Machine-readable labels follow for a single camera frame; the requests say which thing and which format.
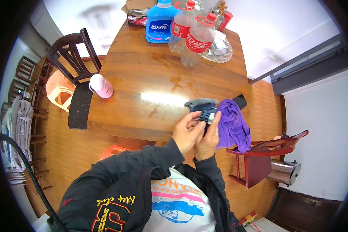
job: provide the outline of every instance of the red bottle handle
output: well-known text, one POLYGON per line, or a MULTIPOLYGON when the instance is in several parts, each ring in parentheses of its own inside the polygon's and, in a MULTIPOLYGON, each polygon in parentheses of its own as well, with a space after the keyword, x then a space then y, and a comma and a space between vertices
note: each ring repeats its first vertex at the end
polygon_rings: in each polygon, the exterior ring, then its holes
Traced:
POLYGON ((206 18, 207 18, 207 17, 205 17, 205 16, 196 16, 196 17, 195 17, 195 19, 196 19, 197 21, 199 21, 200 23, 202 23, 202 25, 204 25, 204 26, 206 26, 206 27, 211 27, 211 26, 213 26, 213 25, 214 25, 214 21, 211 22, 211 23, 209 23, 209 22, 206 20, 206 18))
POLYGON ((193 9, 195 9, 195 7, 187 7, 187 3, 181 3, 181 2, 176 2, 174 4, 174 8, 175 9, 180 9, 180 10, 193 10, 193 9), (184 4, 184 8, 179 8, 178 4, 184 4))

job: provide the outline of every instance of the white t-shirt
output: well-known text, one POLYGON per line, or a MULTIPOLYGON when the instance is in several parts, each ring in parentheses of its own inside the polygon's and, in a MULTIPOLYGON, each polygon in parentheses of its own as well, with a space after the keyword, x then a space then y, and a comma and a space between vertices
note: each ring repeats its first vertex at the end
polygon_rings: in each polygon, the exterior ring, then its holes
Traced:
POLYGON ((143 232, 215 231, 209 198, 174 168, 164 180, 151 180, 152 213, 143 232))

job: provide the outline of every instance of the wooden cabinet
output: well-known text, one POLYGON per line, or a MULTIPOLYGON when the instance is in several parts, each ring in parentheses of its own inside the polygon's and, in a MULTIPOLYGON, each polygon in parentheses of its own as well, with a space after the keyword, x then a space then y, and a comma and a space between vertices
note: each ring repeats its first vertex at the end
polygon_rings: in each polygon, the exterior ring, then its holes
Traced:
POLYGON ((289 231, 325 231, 341 203, 278 187, 266 218, 289 231))

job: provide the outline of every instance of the coca-cola bottle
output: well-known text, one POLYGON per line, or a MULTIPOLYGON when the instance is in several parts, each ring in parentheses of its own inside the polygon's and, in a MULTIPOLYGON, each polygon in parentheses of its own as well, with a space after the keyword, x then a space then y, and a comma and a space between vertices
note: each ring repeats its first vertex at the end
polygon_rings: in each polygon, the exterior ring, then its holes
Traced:
POLYGON ((208 51, 215 38, 214 20, 216 16, 213 13, 207 17, 196 16, 197 22, 190 28, 187 35, 186 44, 180 47, 180 59, 184 66, 193 67, 202 57, 202 53, 208 51))
POLYGON ((188 1, 184 8, 178 8, 177 2, 174 7, 177 9, 181 9, 174 16, 173 23, 171 25, 171 37, 169 39, 169 49, 171 52, 180 53, 179 43, 185 43, 187 34, 190 31, 190 27, 193 26, 196 22, 195 19, 195 2, 188 1))

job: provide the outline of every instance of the detergent bottle label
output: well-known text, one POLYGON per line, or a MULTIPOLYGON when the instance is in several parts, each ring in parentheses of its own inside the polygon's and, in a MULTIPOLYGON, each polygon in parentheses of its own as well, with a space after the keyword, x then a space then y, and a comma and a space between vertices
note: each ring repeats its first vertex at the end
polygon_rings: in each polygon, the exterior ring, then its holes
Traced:
POLYGON ((150 41, 169 41, 171 20, 151 21, 148 29, 150 41))

